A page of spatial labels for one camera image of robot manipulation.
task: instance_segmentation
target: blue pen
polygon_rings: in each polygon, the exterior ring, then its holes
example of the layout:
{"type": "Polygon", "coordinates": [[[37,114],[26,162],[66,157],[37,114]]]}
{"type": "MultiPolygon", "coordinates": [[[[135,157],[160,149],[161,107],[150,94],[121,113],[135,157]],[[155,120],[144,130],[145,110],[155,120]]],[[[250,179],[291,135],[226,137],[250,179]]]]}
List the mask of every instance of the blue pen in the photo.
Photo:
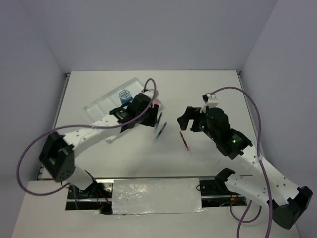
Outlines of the blue pen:
{"type": "Polygon", "coordinates": [[[156,136],[156,139],[158,139],[158,137],[161,135],[161,133],[163,132],[164,128],[166,127],[167,122],[164,123],[162,129],[159,131],[158,135],[156,136]]]}
{"type": "Polygon", "coordinates": [[[158,127],[159,127],[159,121],[160,121],[160,118],[162,117],[162,114],[163,114],[163,112],[161,112],[161,113],[159,114],[157,124],[155,125],[155,130],[157,130],[158,127]]]}

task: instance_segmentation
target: transparent plastic tray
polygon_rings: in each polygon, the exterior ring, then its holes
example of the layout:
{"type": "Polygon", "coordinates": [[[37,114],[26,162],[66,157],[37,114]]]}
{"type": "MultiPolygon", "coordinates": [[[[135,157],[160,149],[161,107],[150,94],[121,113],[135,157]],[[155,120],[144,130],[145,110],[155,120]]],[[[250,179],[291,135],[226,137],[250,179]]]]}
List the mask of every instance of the transparent plastic tray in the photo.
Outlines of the transparent plastic tray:
{"type": "MultiPolygon", "coordinates": [[[[142,83],[137,77],[134,77],[124,84],[121,84],[119,87],[101,96],[100,98],[94,100],[89,105],[86,105],[84,110],[91,122],[96,122],[109,114],[112,109],[122,105],[119,98],[119,92],[122,90],[128,90],[131,93],[132,98],[134,98],[137,94],[141,93],[143,89],[144,83],[142,83]]],[[[109,137],[105,141],[107,143],[111,143],[128,131],[129,130],[124,131],[119,136],[109,137]]]]}

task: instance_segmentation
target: white panel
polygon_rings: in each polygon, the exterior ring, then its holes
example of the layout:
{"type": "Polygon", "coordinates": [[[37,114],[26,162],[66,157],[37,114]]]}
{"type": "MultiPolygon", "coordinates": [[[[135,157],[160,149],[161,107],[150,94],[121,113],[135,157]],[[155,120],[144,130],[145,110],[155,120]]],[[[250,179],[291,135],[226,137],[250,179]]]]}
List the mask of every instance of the white panel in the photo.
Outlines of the white panel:
{"type": "MultiPolygon", "coordinates": [[[[317,191],[317,1],[279,0],[243,70],[258,104],[266,158],[299,186],[317,191]]],[[[317,234],[317,196],[296,223],[317,234]]]]}
{"type": "Polygon", "coordinates": [[[202,211],[198,178],[115,180],[114,214],[193,213],[202,211]]]}
{"type": "Polygon", "coordinates": [[[64,70],[241,69],[276,0],[24,0],[64,70]]]}
{"type": "MultiPolygon", "coordinates": [[[[15,170],[25,147],[52,128],[65,76],[19,0],[0,0],[0,236],[11,237],[24,197],[15,170]]],[[[43,141],[21,165],[36,179],[43,141]]]]}
{"type": "MultiPolygon", "coordinates": [[[[29,189],[53,191],[54,181],[32,181],[29,189]]],[[[234,238],[238,222],[229,207],[212,207],[185,214],[99,215],[96,211],[65,211],[67,189],[52,196],[26,195],[12,238],[234,238]]],[[[241,217],[245,206],[234,207],[241,217]]],[[[256,216],[259,207],[251,206],[246,220],[256,216]]],[[[256,222],[242,225],[240,237],[263,238],[267,212],[256,222]]],[[[285,230],[273,222],[270,238],[299,238],[296,226],[285,230]]]]}

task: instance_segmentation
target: red object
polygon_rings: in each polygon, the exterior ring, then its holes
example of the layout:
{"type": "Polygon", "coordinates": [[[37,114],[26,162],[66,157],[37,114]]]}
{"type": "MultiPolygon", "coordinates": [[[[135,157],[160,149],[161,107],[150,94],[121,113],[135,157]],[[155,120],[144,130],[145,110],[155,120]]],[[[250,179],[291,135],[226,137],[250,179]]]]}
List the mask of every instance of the red object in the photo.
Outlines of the red object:
{"type": "Polygon", "coordinates": [[[100,192],[100,194],[101,194],[101,196],[102,197],[104,197],[104,199],[106,200],[106,202],[109,204],[110,202],[108,201],[108,199],[105,197],[105,196],[103,196],[103,194],[100,192]]]}
{"type": "Polygon", "coordinates": [[[184,144],[185,144],[185,147],[186,147],[187,151],[190,151],[190,150],[189,150],[189,147],[188,147],[188,145],[187,145],[187,143],[186,143],[186,141],[185,141],[185,139],[184,139],[183,133],[180,131],[179,134],[180,134],[180,136],[182,137],[182,140],[183,140],[183,142],[184,142],[184,144]]]}

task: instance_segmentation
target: red pen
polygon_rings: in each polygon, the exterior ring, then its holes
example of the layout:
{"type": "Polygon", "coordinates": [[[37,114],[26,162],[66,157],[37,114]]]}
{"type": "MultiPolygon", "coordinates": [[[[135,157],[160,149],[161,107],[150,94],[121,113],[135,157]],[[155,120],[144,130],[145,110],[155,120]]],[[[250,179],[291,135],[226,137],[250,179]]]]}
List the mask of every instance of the red pen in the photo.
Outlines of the red pen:
{"type": "Polygon", "coordinates": [[[189,149],[189,147],[188,147],[188,145],[187,145],[187,143],[186,143],[186,140],[184,139],[183,133],[180,131],[179,134],[180,134],[180,136],[182,137],[182,140],[183,140],[183,142],[184,142],[184,144],[185,144],[185,147],[186,147],[187,151],[190,152],[190,149],[189,149]]]}

